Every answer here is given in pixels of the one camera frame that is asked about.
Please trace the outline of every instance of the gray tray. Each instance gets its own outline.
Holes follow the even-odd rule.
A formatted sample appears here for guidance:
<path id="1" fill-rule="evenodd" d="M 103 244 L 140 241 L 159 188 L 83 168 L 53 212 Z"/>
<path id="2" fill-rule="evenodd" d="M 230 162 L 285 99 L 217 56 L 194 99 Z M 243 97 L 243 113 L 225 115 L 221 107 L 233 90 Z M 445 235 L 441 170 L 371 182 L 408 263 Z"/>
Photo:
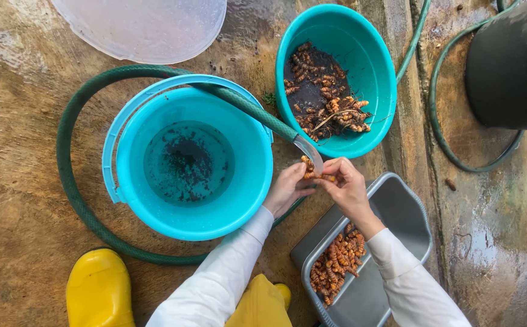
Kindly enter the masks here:
<path id="1" fill-rule="evenodd" d="M 367 183 L 370 206 L 383 224 L 405 247 L 424 263 L 433 240 L 427 224 L 427 214 L 421 200 L 394 173 L 384 173 Z M 302 272 L 302 283 L 319 319 L 328 327 L 382 326 L 391 315 L 383 279 L 370 251 L 361 258 L 358 278 L 346 274 L 334 304 L 324 309 L 320 294 L 310 286 L 312 265 L 336 235 L 349 223 L 338 206 L 333 205 L 290 252 L 290 257 Z"/>

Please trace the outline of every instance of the person's right hand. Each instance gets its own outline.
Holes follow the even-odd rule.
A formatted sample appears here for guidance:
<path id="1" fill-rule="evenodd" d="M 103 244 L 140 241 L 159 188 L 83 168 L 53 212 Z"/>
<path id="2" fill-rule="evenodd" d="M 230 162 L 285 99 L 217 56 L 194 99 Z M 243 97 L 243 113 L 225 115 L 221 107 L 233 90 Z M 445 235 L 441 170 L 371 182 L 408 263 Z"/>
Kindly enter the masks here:
<path id="1" fill-rule="evenodd" d="M 322 186 L 340 207 L 344 215 L 369 240 L 385 227 L 373 213 L 366 195 L 365 177 L 356 170 L 350 160 L 342 157 L 328 160 L 324 163 L 322 174 L 336 175 L 340 173 L 344 181 L 329 182 L 325 179 L 315 179 L 313 182 Z"/>

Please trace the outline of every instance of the bucket handle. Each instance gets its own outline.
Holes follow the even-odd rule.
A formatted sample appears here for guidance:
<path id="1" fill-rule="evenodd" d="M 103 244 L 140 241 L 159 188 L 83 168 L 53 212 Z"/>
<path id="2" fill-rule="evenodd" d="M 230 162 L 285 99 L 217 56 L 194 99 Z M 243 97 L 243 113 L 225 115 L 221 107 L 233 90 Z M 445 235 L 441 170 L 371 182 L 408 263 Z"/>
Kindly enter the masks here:
<path id="1" fill-rule="evenodd" d="M 129 117 L 143 104 L 151 100 L 155 96 L 159 95 L 163 91 L 168 90 L 179 85 L 189 84 L 194 87 L 197 87 L 201 90 L 209 92 L 207 89 L 213 85 L 219 85 L 226 87 L 224 90 L 235 91 L 242 95 L 244 98 L 252 102 L 254 105 L 259 106 L 259 110 L 268 114 L 262 107 L 258 100 L 249 93 L 245 88 L 239 86 L 236 83 L 233 83 L 230 80 L 225 78 L 220 78 L 213 75 L 206 74 L 185 74 L 180 76 L 175 76 L 172 78 L 167 78 L 165 80 L 154 83 L 153 85 L 145 88 L 143 91 L 138 93 L 132 99 L 130 99 L 124 107 L 118 112 L 118 115 L 114 117 L 113 123 L 108 129 L 106 134 L 106 139 L 104 140 L 104 147 L 102 149 L 102 176 L 104 178 L 104 184 L 106 185 L 106 190 L 110 195 L 113 203 L 123 202 L 126 203 L 126 198 L 122 195 L 120 187 L 116 186 L 113 175 L 113 152 L 114 145 L 116 144 L 116 139 L 123 126 L 127 123 Z M 256 120 L 260 121 L 260 117 L 253 116 L 251 112 L 246 112 L 246 114 L 252 116 Z M 269 142 L 273 143 L 272 130 L 270 130 L 266 125 L 262 124 L 266 134 L 269 138 Z"/>

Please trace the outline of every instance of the white long-sleeve shirt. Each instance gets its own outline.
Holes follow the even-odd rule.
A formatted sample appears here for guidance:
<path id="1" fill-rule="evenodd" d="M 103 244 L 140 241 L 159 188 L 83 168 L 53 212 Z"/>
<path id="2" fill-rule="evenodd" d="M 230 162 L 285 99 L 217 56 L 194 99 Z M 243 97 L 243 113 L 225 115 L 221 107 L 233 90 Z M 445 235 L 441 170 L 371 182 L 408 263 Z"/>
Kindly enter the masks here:
<path id="1" fill-rule="evenodd" d="M 260 207 L 158 306 L 147 327 L 223 326 L 241 299 L 272 223 L 272 214 Z M 400 327 L 471 327 L 443 288 L 389 229 L 366 244 L 383 277 L 392 315 Z"/>

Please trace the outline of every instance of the concrete floor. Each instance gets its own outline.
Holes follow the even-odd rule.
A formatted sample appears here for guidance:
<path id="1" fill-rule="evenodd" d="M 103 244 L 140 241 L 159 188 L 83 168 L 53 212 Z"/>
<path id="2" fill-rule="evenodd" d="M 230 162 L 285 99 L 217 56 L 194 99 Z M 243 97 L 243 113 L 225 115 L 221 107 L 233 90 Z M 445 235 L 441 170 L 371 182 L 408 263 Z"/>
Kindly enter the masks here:
<path id="1" fill-rule="evenodd" d="M 177 66 L 223 76 L 260 98 L 273 90 L 273 63 L 283 31 L 299 12 L 323 2 L 229 1 L 222 41 Z M 339 3 L 375 25 L 398 66 L 420 3 Z M 459 4 L 461 11 L 456 10 Z M 421 92 L 445 42 L 494 13 L 495 8 L 481 0 L 433 1 L 418 60 L 413 59 L 399 84 L 391 130 L 381 145 L 354 163 L 367 179 L 387 170 L 396 172 L 426 203 L 435 235 L 426 268 L 473 325 L 527 326 L 527 133 L 513 157 L 498 169 L 464 173 L 437 147 L 426 119 L 427 94 Z M 487 130 L 473 119 L 462 78 L 467 43 L 456 47 L 442 68 L 437 105 L 453 150 L 471 164 L 482 165 L 499 154 L 513 132 Z M 221 69 L 212 71 L 209 61 Z M 128 63 L 80 40 L 47 0 L 0 0 L 0 326 L 67 324 L 64 290 L 70 269 L 82 253 L 103 243 L 79 220 L 61 188 L 54 149 L 57 124 L 83 82 Z M 103 186 L 100 152 L 106 131 L 122 105 L 152 82 L 144 78 L 119 82 L 86 105 L 72 143 L 78 186 L 97 216 L 126 241 L 176 256 L 204 253 L 217 240 L 181 242 L 158 235 L 126 205 L 113 205 Z M 279 137 L 272 148 L 276 172 L 299 157 L 296 147 Z M 456 191 L 444 184 L 446 178 L 455 181 Z M 254 274 L 262 272 L 291 287 L 289 316 L 294 326 L 311 326 L 316 318 L 289 251 L 331 204 L 324 192 L 307 199 L 270 233 L 254 269 Z M 195 269 L 123 258 L 139 326 Z M 392 318 L 387 325 L 394 325 Z"/>

